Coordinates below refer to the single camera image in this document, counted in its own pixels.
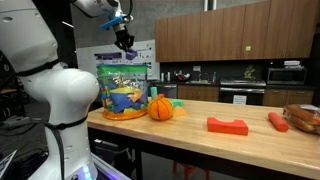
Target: butcher block countertop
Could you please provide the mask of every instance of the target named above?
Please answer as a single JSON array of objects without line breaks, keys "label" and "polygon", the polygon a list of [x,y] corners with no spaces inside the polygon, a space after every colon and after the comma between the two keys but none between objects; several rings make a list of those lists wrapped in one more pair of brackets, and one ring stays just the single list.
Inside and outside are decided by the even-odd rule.
[{"label": "butcher block countertop", "polygon": [[[88,115],[88,126],[206,155],[242,162],[312,179],[320,178],[319,135],[290,126],[277,131],[268,113],[282,117],[282,108],[184,100],[186,117],[155,121],[143,117],[113,121],[102,117],[103,108]],[[232,122],[243,120],[248,136],[207,131],[207,117]]]}]

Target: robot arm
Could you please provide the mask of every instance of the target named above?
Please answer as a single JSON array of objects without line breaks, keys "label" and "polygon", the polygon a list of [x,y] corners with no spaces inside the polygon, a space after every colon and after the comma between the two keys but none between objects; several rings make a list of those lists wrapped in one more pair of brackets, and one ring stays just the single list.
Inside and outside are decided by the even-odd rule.
[{"label": "robot arm", "polygon": [[126,28],[126,24],[133,20],[131,16],[132,0],[130,0],[128,14],[122,12],[119,0],[72,0],[71,3],[91,17],[108,13],[110,21],[101,25],[100,28],[109,29],[113,27],[117,36],[115,45],[126,52],[127,59],[132,60],[136,56],[136,52],[131,49],[134,36],[130,35]]},{"label": "robot arm", "polygon": [[[118,47],[132,51],[133,36],[125,26],[132,17],[122,13],[118,0],[74,0],[73,4],[91,16],[109,13],[110,22],[102,27],[113,27]],[[45,129],[49,157],[30,179],[95,179],[98,173],[91,158],[87,124],[82,120],[99,93],[96,77],[78,69],[63,69],[57,60],[57,41],[32,0],[0,0],[0,32],[0,51],[28,94],[50,104],[48,122],[60,125],[81,120],[81,124],[59,130],[59,142]]]}]

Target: sink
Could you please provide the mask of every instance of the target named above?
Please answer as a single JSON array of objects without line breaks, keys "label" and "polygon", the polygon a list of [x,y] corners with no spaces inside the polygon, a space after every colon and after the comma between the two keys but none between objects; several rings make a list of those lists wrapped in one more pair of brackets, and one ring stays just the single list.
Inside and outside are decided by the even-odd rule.
[{"label": "sink", "polygon": [[211,84],[210,81],[202,80],[202,81],[188,81],[187,84]]}]

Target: cabinet door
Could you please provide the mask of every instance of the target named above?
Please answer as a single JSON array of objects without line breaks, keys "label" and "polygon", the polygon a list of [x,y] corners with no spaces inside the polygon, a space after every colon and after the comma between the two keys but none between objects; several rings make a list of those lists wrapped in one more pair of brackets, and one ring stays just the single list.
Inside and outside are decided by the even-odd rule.
[{"label": "cabinet door", "polygon": [[287,102],[287,90],[267,89],[263,96],[263,106],[283,107]]},{"label": "cabinet door", "polygon": [[310,57],[318,0],[295,0],[287,47],[288,58]]},{"label": "cabinet door", "polygon": [[180,16],[168,18],[168,61],[180,61]]},{"label": "cabinet door", "polygon": [[200,14],[181,16],[181,61],[200,60]]},{"label": "cabinet door", "polygon": [[200,56],[220,60],[223,9],[201,13]]},{"label": "cabinet door", "polygon": [[245,6],[223,10],[221,59],[241,59]]},{"label": "cabinet door", "polygon": [[219,89],[216,87],[198,86],[196,93],[198,101],[218,102],[219,100]]},{"label": "cabinet door", "polygon": [[262,59],[266,44],[270,1],[246,5],[242,59]]},{"label": "cabinet door", "polygon": [[179,85],[178,99],[197,100],[197,87]]},{"label": "cabinet door", "polygon": [[285,58],[293,5],[293,0],[271,1],[264,51],[265,59]]},{"label": "cabinet door", "polygon": [[156,61],[168,61],[168,19],[155,20]]},{"label": "cabinet door", "polygon": [[289,90],[286,104],[311,104],[313,91]]}]

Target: kitchen appliance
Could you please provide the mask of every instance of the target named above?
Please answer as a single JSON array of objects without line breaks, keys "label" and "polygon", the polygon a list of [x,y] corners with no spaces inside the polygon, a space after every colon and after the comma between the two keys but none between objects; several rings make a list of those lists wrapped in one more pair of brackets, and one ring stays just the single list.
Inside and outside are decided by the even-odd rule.
[{"label": "kitchen appliance", "polygon": [[178,93],[177,84],[167,84],[167,83],[156,84],[155,83],[153,86],[157,87],[158,94],[164,94],[164,96],[167,98],[173,98],[173,99],[177,98],[177,93]]},{"label": "kitchen appliance", "polygon": [[306,68],[268,68],[267,84],[304,85]]},{"label": "kitchen appliance", "polygon": [[221,78],[219,102],[262,105],[265,81],[244,78]]}]

